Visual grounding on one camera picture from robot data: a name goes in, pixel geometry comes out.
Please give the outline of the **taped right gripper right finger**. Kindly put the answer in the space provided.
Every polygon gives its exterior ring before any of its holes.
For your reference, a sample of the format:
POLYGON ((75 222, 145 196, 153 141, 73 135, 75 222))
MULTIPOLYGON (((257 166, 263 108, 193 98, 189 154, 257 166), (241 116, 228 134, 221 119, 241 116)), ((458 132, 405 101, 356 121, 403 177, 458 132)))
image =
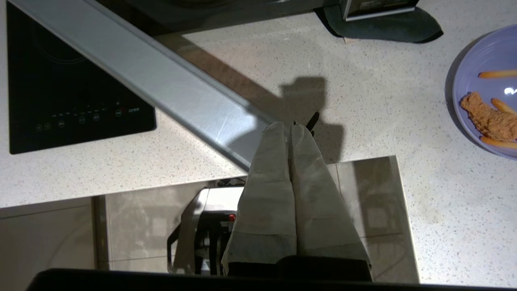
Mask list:
POLYGON ((298 253, 371 262, 327 164, 309 130, 290 130, 290 175, 295 195, 298 253))

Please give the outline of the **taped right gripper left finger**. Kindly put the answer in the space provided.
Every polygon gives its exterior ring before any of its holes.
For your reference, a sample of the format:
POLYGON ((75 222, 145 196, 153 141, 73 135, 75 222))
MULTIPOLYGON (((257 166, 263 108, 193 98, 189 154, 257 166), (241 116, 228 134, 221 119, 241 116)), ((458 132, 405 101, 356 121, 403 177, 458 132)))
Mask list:
POLYGON ((222 258, 229 276, 242 264, 275 265, 297 253, 295 199, 283 123, 262 133, 222 258))

